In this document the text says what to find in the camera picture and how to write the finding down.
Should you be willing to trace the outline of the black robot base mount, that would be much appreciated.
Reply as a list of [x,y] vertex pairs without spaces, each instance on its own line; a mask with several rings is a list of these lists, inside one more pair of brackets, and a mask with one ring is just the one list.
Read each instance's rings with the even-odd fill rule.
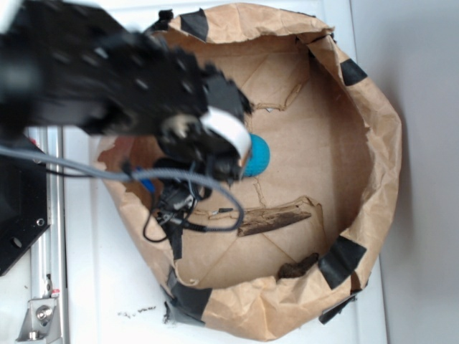
[[49,228],[46,165],[1,157],[1,275]]

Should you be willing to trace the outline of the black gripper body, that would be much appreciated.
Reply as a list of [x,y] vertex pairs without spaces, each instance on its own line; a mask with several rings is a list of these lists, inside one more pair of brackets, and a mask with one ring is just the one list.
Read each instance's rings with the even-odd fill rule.
[[153,85],[146,135],[164,157],[154,163],[163,190],[152,209],[162,226],[201,229],[188,218],[208,199],[217,182],[242,178],[252,150],[243,123],[249,100],[220,71],[164,75]]

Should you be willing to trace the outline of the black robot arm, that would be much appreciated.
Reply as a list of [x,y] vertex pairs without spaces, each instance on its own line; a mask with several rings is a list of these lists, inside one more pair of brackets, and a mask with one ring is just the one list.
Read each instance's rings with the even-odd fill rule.
[[[160,178],[221,191],[251,155],[249,100],[212,64],[131,32],[99,7],[23,1],[1,36],[1,155],[120,182]],[[28,127],[152,135],[183,169],[101,171],[25,148]]]

